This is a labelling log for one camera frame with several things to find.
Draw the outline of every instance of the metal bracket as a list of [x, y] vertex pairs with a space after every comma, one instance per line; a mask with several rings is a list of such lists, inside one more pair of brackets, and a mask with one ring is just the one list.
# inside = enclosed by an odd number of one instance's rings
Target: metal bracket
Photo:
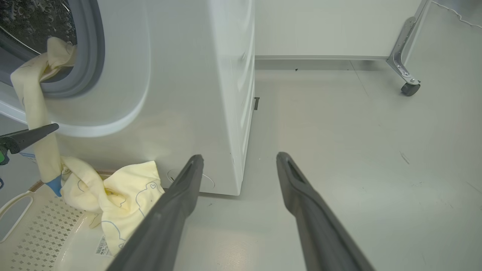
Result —
[[420, 81], [415, 79], [415, 77], [413, 77], [403, 65], [402, 52], [415, 28], [416, 22], [417, 19], [415, 17], [410, 17], [405, 21], [402, 32], [395, 44], [395, 48], [393, 48], [390, 57], [387, 59], [387, 63], [410, 85], [419, 85]]

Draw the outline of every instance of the cable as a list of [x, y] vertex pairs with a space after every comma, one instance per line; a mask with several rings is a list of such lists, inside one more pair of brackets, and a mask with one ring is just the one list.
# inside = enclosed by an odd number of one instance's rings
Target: cable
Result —
[[471, 27], [478, 27], [478, 28], [482, 29], [482, 27], [479, 26], [479, 25], [473, 25], [473, 24], [471, 24], [471, 23], [469, 23], [469, 22], [467, 22], [467, 21], [462, 20], [462, 15], [460, 15], [460, 14], [459, 14], [458, 12], [456, 12], [455, 10], [450, 9], [450, 8], [447, 8], [447, 7], [444, 6], [444, 5], [440, 5], [439, 3], [435, 2], [435, 1], [432, 1], [432, 3], [436, 4], [436, 5], [439, 6], [439, 7], [446, 8], [446, 9], [448, 9], [448, 10], [450, 10], [450, 11], [455, 12], [455, 14], [458, 15], [458, 20], [461, 21], [462, 23], [466, 23], [466, 24], [468, 24], [468, 25], [471, 26]]

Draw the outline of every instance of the caster wheel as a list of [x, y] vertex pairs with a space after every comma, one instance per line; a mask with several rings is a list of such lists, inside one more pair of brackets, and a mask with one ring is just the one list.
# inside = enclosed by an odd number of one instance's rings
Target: caster wheel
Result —
[[418, 85], [411, 85], [409, 83], [405, 83], [405, 85], [403, 85], [402, 87], [402, 92], [403, 94], [405, 94], [405, 96], [412, 96], [413, 94], [415, 94], [418, 89], [420, 88], [420, 84]]

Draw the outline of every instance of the yellow cloth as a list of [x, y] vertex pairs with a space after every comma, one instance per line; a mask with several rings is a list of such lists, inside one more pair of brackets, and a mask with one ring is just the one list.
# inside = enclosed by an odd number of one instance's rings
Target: yellow cloth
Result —
[[[61, 67], [73, 66], [77, 47], [52, 37], [47, 41], [47, 50], [47, 53], [30, 59], [10, 76], [13, 88], [25, 108], [30, 130], [51, 124], [40, 82], [55, 75]], [[55, 134], [39, 140], [33, 149], [42, 181], [48, 183], [59, 177], [62, 166]]]
[[62, 157], [62, 161], [67, 172], [63, 174], [66, 181], [60, 190], [64, 201], [91, 212], [91, 227], [101, 222], [107, 245], [116, 255], [164, 194], [156, 163], [125, 166], [102, 181], [84, 161], [74, 157]]
[[[55, 75], [61, 67], [73, 66], [76, 47], [49, 38], [47, 53], [23, 64], [11, 75], [13, 87], [25, 107], [28, 128], [50, 124], [40, 81]], [[64, 201], [89, 214], [91, 228], [102, 223], [112, 254], [117, 254], [151, 207], [164, 193], [154, 162], [128, 165], [102, 181], [87, 163], [74, 157], [60, 157], [55, 134], [34, 145], [43, 182], [60, 176]]]

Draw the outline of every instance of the perforated basket side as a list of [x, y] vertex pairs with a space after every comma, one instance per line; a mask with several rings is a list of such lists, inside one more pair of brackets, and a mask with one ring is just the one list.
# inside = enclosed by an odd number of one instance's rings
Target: perforated basket side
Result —
[[29, 196], [33, 203], [0, 243], [0, 270], [50, 271], [70, 230], [82, 215], [46, 185]]

